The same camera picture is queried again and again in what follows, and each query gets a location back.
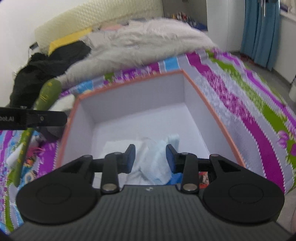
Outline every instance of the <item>black jacket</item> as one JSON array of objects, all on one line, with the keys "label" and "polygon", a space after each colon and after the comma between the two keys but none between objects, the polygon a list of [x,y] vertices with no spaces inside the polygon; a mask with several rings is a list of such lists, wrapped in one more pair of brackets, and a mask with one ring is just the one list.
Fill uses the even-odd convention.
[{"label": "black jacket", "polygon": [[32,55],[15,78],[9,106],[32,108],[46,81],[64,74],[72,64],[84,59],[90,51],[90,47],[78,41],[57,48],[50,56],[41,53]]}]

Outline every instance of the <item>blue curtain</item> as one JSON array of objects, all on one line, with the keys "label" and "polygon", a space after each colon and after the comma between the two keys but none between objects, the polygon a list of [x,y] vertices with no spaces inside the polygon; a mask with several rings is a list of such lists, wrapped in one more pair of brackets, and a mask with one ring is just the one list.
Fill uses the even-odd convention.
[{"label": "blue curtain", "polygon": [[272,69],[276,60],[279,25],[279,2],[266,3],[265,17],[258,0],[246,0],[246,15],[241,53],[256,64]]}]

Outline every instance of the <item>metal screw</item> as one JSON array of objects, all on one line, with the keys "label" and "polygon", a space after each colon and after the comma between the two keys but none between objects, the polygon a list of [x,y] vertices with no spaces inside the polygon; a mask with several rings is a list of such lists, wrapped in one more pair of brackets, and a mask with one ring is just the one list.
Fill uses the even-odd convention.
[{"label": "metal screw", "polygon": [[113,183],[107,183],[103,185],[103,190],[106,192],[112,192],[117,188],[117,186]]},{"label": "metal screw", "polygon": [[183,185],[183,189],[185,191],[195,191],[197,189],[197,186],[193,183],[187,183]]}]

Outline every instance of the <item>white fluffy blanket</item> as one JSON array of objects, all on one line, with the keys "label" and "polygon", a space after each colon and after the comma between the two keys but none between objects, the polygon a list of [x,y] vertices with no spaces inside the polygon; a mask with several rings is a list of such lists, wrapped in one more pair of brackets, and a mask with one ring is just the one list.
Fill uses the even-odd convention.
[{"label": "white fluffy blanket", "polygon": [[132,21],[119,30],[93,32],[82,40],[92,51],[58,77],[64,89],[121,69],[217,46],[203,32],[188,24],[164,18],[144,23]]}]

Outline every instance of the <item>white wall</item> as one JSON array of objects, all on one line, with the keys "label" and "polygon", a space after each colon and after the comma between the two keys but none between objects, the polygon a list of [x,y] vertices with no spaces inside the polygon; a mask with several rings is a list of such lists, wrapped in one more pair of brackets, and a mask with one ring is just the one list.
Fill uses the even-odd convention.
[{"label": "white wall", "polygon": [[296,16],[283,12],[274,69],[290,83],[296,75]]},{"label": "white wall", "polygon": [[24,65],[28,47],[35,42],[34,30],[87,0],[2,0],[0,2],[0,106],[9,103],[12,72]]}]

